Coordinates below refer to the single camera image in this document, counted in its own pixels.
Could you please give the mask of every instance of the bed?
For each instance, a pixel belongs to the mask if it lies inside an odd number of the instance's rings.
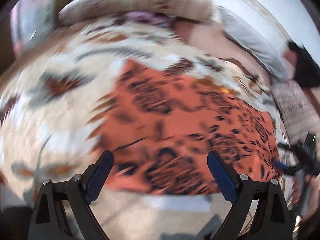
[[[226,151],[225,161],[238,172],[247,169],[260,181],[275,177],[287,201],[291,196],[291,181],[271,163],[295,160],[276,149],[288,138],[272,96],[250,78],[256,74],[267,86],[268,73],[217,22],[178,19],[172,29],[108,15],[62,27],[0,78],[1,170],[32,206],[42,181],[83,173],[110,148],[116,165],[91,205],[110,239],[204,236],[212,230],[204,225],[218,228],[231,207],[206,170],[207,143]],[[198,95],[204,96],[199,104]],[[214,123],[205,124],[204,111],[213,111]],[[195,120],[198,130],[190,128]],[[184,175],[173,185],[167,173]]]

